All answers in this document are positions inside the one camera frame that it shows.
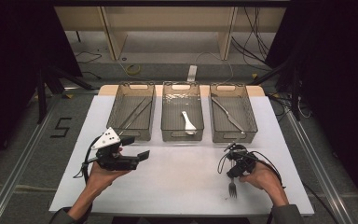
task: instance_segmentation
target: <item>white spoon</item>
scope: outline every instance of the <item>white spoon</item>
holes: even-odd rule
[[[185,130],[187,134],[196,134],[197,128],[188,119],[187,113],[182,111],[183,117],[185,118]]]

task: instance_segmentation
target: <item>white table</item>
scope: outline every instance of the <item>white table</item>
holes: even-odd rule
[[[106,131],[114,96],[95,96],[78,136],[49,211],[71,206],[85,186],[83,178],[73,178],[80,169],[86,151],[95,137]],[[290,203],[302,216],[314,214],[304,190],[268,97],[250,97],[258,133],[249,150],[263,153],[277,167],[286,186]],[[93,204],[95,214],[113,216],[161,217],[249,217],[269,214],[272,202],[265,191],[236,179],[237,198],[228,195],[229,178],[226,162],[223,173],[217,173],[219,160],[227,144],[212,142],[207,96],[201,96],[204,132],[200,142],[163,142],[160,129],[161,96],[157,97],[149,142],[124,147],[123,155],[135,156],[150,150],[150,157],[136,171],[117,179]]]

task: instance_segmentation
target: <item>metal fork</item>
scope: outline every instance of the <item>metal fork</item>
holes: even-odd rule
[[[237,187],[235,186],[235,183],[234,183],[234,178],[230,178],[231,179],[231,182],[228,184],[228,193],[229,193],[229,196],[231,198],[237,198]]]

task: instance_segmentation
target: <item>plastic bin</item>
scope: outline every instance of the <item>plastic bin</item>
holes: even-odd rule
[[[257,133],[257,125],[246,85],[242,83],[211,84],[209,99],[213,142],[252,143]],[[222,107],[231,116],[231,121]]]
[[[185,111],[195,130],[186,129]],[[201,141],[204,129],[197,82],[164,82],[162,93],[162,139],[168,141]]]
[[[135,141],[149,141],[155,102],[153,83],[120,83],[106,128],[112,127],[119,136],[134,136]]]

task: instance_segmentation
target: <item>utensil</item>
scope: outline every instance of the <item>utensil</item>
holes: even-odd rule
[[[222,106],[220,105],[220,103],[214,98],[214,97],[211,97],[211,99],[223,110],[225,111],[227,117],[228,117],[228,120],[234,124],[235,127],[237,127],[242,133],[245,133],[245,130],[242,128],[242,126],[234,119],[234,117],[231,116],[230,113],[228,113],[228,111]]]
[[[235,186],[234,178],[230,178],[231,182],[228,184],[228,193],[231,198],[237,198],[237,186]]]
[[[146,97],[144,97],[144,99],[142,99],[142,101],[132,110],[132,112],[127,116],[127,118],[120,124],[120,126],[118,126],[119,129],[124,127],[124,125],[130,120],[132,115],[136,112],[136,110],[139,108],[139,106],[141,106],[141,104],[144,102],[145,99],[146,99]]]
[[[196,126],[194,126],[187,116],[187,112],[182,111],[183,117],[185,118],[185,131],[187,134],[196,134]]]
[[[153,100],[149,101],[144,107],[142,107],[142,109],[141,109],[139,112],[133,114],[133,115],[134,115],[133,119],[131,120],[131,122],[130,122],[129,124],[127,124],[127,126],[126,126],[124,129],[126,130],[128,127],[130,127],[130,125],[131,125],[136,119],[138,119],[138,117],[142,114],[142,112],[144,112],[144,110],[145,110],[152,102],[153,102]],[[125,132],[125,131],[122,131],[121,133],[118,134],[118,136],[121,136],[124,132]]]

